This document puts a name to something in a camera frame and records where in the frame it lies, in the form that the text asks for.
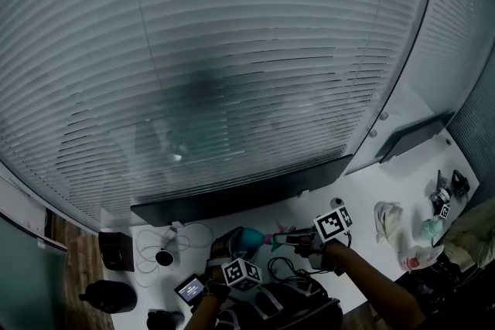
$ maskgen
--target black cable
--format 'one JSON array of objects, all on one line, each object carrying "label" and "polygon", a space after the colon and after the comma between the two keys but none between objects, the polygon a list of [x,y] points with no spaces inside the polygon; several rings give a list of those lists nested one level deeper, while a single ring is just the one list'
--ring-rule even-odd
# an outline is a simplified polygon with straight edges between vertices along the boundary
[{"label": "black cable", "polygon": [[350,235],[350,231],[347,231],[344,233],[344,235],[347,235],[347,247],[350,247],[351,243],[353,242],[353,236]]},{"label": "black cable", "polygon": [[[287,267],[289,268],[289,270],[294,275],[292,275],[291,277],[284,278],[284,279],[281,279],[281,278],[277,277],[275,275],[275,272],[273,271],[273,266],[274,266],[274,264],[275,264],[275,262],[277,260],[282,260],[285,264],[287,264]],[[296,270],[294,268],[293,262],[291,262],[290,259],[288,259],[287,257],[273,257],[268,262],[268,273],[276,281],[280,282],[281,284],[285,284],[285,283],[288,283],[288,282],[301,282],[301,281],[304,281],[306,283],[310,283],[310,284],[315,285],[318,289],[320,289],[322,291],[322,294],[325,297],[328,297],[328,294],[326,293],[325,288],[316,279],[313,279],[311,277],[311,275],[313,275],[313,274],[326,274],[328,272],[329,271],[327,271],[327,270],[319,270],[319,271],[314,271],[314,272],[310,272],[310,271],[303,270],[303,269]]]}]

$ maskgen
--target small screen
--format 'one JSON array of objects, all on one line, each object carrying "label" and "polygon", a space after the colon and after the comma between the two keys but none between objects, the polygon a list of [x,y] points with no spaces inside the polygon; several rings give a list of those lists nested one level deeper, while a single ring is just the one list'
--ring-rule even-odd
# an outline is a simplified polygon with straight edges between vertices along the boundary
[{"label": "small screen", "polygon": [[198,294],[201,294],[204,287],[199,279],[195,278],[190,281],[186,286],[179,290],[180,297],[182,297],[186,302],[190,302]]}]

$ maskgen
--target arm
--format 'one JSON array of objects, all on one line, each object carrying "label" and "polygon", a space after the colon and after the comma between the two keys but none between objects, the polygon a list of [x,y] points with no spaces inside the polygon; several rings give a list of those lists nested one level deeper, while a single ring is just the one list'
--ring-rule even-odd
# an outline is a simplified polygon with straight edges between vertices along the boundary
[{"label": "arm", "polygon": [[220,299],[214,295],[203,297],[200,306],[187,323],[185,330],[212,330],[217,323],[217,316],[222,305]]},{"label": "arm", "polygon": [[426,317],[412,294],[341,243],[328,243],[324,260],[343,268],[377,313],[397,330],[417,328]]}]

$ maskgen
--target plastic bag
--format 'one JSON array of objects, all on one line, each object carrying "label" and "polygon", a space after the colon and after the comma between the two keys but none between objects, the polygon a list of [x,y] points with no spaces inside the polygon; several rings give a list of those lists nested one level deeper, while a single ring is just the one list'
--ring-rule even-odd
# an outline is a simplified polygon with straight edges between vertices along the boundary
[{"label": "plastic bag", "polygon": [[413,246],[406,253],[399,255],[399,264],[403,271],[422,270],[436,263],[437,257],[443,252],[443,245],[439,247]]}]

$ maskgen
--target white desk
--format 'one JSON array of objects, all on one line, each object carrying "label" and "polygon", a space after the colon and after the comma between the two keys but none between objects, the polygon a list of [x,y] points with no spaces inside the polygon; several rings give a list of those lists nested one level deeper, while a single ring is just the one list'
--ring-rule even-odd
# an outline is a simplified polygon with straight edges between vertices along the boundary
[{"label": "white desk", "polygon": [[[452,142],[451,145],[446,143],[446,138]],[[236,226],[249,226],[263,233],[275,233],[276,222],[284,226],[303,228],[311,226],[312,220],[319,214],[328,212],[330,200],[339,196],[344,200],[353,219],[352,248],[380,272],[395,281],[404,272],[399,267],[397,254],[392,247],[386,242],[380,245],[376,243],[374,206],[379,201],[399,202],[404,208],[402,218],[404,248],[414,244],[428,246],[426,241],[422,243],[414,241],[412,234],[423,220],[432,217],[432,204],[428,196],[435,189],[439,169],[445,177],[450,177],[454,169],[467,177],[471,185],[469,196],[472,196],[479,185],[463,153],[449,133],[443,131],[440,135],[400,157],[393,158],[386,164],[375,164],[341,177],[332,185],[310,192],[301,199],[291,198],[247,212],[205,220],[202,223],[211,227],[216,236],[221,236]],[[464,202],[452,201],[447,224],[462,212],[465,204],[466,199]],[[164,233],[167,227],[135,226],[122,231],[132,235],[136,243],[136,235],[143,229]],[[181,234],[189,237],[191,244],[200,245],[208,239],[208,233],[201,226],[189,226],[182,229]],[[141,248],[154,245],[158,241],[157,236],[149,233],[143,233],[139,238]],[[138,294],[138,305],[134,311],[112,315],[115,330],[146,329],[146,318],[150,309],[179,310],[186,316],[186,320],[189,320],[189,308],[176,296],[173,289],[191,274],[203,273],[209,252],[209,248],[183,251],[180,255],[180,265],[175,270],[161,267],[156,280],[156,274],[117,274],[106,270],[106,279],[127,281]],[[267,262],[275,256],[286,256],[296,267],[311,269],[308,261],[296,256],[291,247],[281,247],[271,253],[269,246],[263,246],[256,258],[256,264],[264,271],[265,280],[268,278]],[[148,288],[138,286],[136,277],[140,283],[153,284],[153,286]],[[315,278],[325,287],[330,297],[340,299],[344,313],[366,301],[345,274],[341,277],[335,274],[321,274],[316,275]]]}]

